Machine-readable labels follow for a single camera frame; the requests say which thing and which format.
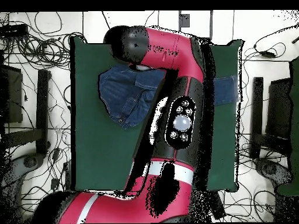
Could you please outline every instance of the dark green fabric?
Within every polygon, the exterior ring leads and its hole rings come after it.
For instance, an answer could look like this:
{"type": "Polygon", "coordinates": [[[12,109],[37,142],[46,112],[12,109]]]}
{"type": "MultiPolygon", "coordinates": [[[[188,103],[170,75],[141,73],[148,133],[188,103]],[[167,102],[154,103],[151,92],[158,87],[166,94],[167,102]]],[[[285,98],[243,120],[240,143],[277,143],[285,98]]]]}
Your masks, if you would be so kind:
{"type": "Polygon", "coordinates": [[[291,62],[290,68],[291,76],[293,74],[293,85],[290,92],[293,112],[290,133],[292,152],[288,166],[291,167],[294,178],[291,184],[281,185],[277,192],[284,196],[299,196],[299,58],[291,62]]]}
{"type": "MultiPolygon", "coordinates": [[[[238,74],[238,51],[242,40],[231,45],[212,45],[216,78],[238,74]]],[[[208,190],[228,189],[235,191],[235,103],[215,106],[214,135],[212,144],[211,169],[208,173],[208,190]]]]}
{"type": "Polygon", "coordinates": [[[75,39],[76,190],[123,190],[142,127],[111,121],[99,100],[98,76],[116,65],[104,44],[75,39]]]}
{"type": "MultiPolygon", "coordinates": [[[[238,73],[238,49],[214,45],[216,77],[238,73]]],[[[76,190],[122,190],[142,124],[123,130],[99,100],[98,75],[116,61],[104,44],[84,44],[75,38],[76,190]]],[[[215,108],[212,167],[208,190],[234,188],[236,104],[215,108]]]]}

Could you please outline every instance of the white tile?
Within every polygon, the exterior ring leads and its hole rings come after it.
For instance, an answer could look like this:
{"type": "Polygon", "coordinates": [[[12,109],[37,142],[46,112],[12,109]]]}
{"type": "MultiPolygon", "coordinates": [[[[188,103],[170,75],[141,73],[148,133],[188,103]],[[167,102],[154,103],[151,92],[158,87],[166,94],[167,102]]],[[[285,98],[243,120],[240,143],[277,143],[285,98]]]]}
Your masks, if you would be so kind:
{"type": "MultiPolygon", "coordinates": [[[[153,26],[158,25],[158,11],[88,11],[84,12],[84,36],[88,43],[102,43],[109,27],[125,26],[153,26]]],[[[165,14],[160,12],[159,24],[164,22],[165,14]]]]}
{"type": "Polygon", "coordinates": [[[182,14],[190,15],[190,27],[182,27],[182,32],[194,34],[198,37],[210,36],[209,10],[183,10],[182,14]]]}
{"type": "Polygon", "coordinates": [[[159,15],[159,26],[174,31],[179,30],[179,11],[161,10],[159,15]]]}
{"type": "Polygon", "coordinates": [[[226,45],[232,38],[233,10],[213,11],[213,38],[214,44],[226,45]]]}

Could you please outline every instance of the black cable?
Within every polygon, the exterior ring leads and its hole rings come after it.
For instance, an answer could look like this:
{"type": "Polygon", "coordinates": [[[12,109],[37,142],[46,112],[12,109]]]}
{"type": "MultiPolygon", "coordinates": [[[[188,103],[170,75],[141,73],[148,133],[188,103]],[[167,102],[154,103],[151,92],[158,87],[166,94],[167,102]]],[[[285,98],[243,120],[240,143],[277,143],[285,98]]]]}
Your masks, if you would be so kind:
{"type": "Polygon", "coordinates": [[[109,24],[108,24],[108,21],[107,21],[107,19],[106,19],[106,16],[105,16],[105,14],[104,14],[104,11],[102,11],[102,15],[104,16],[104,19],[105,19],[105,21],[106,21],[106,24],[107,24],[108,28],[110,29],[109,24]]]}
{"type": "Polygon", "coordinates": [[[290,26],[290,27],[285,27],[285,28],[283,28],[283,29],[280,29],[280,30],[278,30],[278,31],[275,31],[274,33],[271,33],[271,34],[268,34],[268,35],[266,35],[266,36],[264,36],[264,37],[262,37],[262,38],[260,38],[256,43],[255,43],[255,45],[253,46],[253,48],[255,49],[255,51],[257,52],[257,53],[263,53],[264,51],[258,51],[257,49],[256,49],[256,45],[257,45],[257,43],[258,42],[260,42],[261,40],[263,40],[263,39],[265,39],[265,38],[267,38],[267,37],[269,37],[269,36],[271,36],[271,35],[273,35],[273,34],[277,34],[277,33],[281,33],[281,32],[283,32],[283,31],[285,31],[285,30],[287,30],[287,29],[292,29],[292,28],[298,28],[299,27],[299,22],[297,23],[297,24],[295,24],[295,25],[293,25],[293,26],[290,26]]]}
{"type": "Polygon", "coordinates": [[[145,27],[147,26],[148,19],[152,16],[153,13],[155,13],[155,10],[147,17],[147,20],[145,21],[145,24],[144,24],[145,27]]]}
{"type": "Polygon", "coordinates": [[[71,86],[71,85],[68,85],[68,86],[64,89],[64,91],[63,91],[63,98],[64,98],[64,100],[65,100],[68,104],[71,104],[71,102],[69,102],[69,101],[66,100],[66,98],[65,98],[65,91],[67,91],[67,89],[68,89],[70,86],[71,86]]]}

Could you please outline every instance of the power cord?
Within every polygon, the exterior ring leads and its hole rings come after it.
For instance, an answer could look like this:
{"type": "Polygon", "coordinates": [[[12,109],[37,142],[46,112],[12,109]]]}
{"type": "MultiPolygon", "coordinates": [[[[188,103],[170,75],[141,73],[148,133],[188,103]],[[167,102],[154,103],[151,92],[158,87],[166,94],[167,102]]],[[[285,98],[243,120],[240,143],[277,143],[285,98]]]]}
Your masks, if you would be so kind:
{"type": "Polygon", "coordinates": [[[296,28],[296,29],[297,29],[298,27],[299,27],[299,23],[297,23],[297,24],[295,24],[295,25],[293,25],[293,26],[290,26],[290,27],[285,27],[285,28],[283,28],[283,29],[280,29],[280,30],[278,30],[278,31],[275,31],[274,33],[268,34],[268,35],[266,35],[266,36],[260,38],[260,39],[255,43],[255,45],[253,46],[253,48],[255,49],[255,51],[256,51],[257,53],[259,53],[261,56],[266,57],[266,58],[278,58],[278,57],[281,57],[282,55],[277,56],[277,54],[274,54],[274,53],[270,52],[269,50],[270,50],[271,48],[268,49],[268,50],[266,50],[266,51],[258,51],[258,50],[256,49],[256,45],[257,45],[257,43],[260,42],[261,40],[263,40],[263,39],[265,39],[265,38],[267,38],[267,37],[273,35],[273,34],[281,33],[281,32],[283,32],[283,31],[285,31],[285,30],[292,29],[292,28],[296,28]]]}
{"type": "Polygon", "coordinates": [[[106,24],[107,24],[107,26],[108,26],[108,29],[110,29],[109,24],[108,24],[108,21],[107,21],[107,19],[106,19],[106,16],[105,16],[105,14],[104,14],[104,11],[102,11],[102,15],[104,16],[104,19],[105,19],[105,21],[106,21],[106,24]]]}

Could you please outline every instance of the denim jacket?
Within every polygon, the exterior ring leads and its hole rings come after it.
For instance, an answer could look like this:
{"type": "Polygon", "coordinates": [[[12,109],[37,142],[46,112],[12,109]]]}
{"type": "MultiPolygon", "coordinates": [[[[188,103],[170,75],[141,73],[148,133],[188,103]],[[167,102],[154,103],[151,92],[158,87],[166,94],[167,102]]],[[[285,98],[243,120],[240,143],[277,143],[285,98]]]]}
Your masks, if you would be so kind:
{"type": "MultiPolygon", "coordinates": [[[[165,71],[135,71],[128,65],[117,65],[102,73],[98,86],[111,119],[124,129],[134,127],[146,117],[165,71]]],[[[215,105],[238,101],[236,75],[214,79],[215,105]]]]}

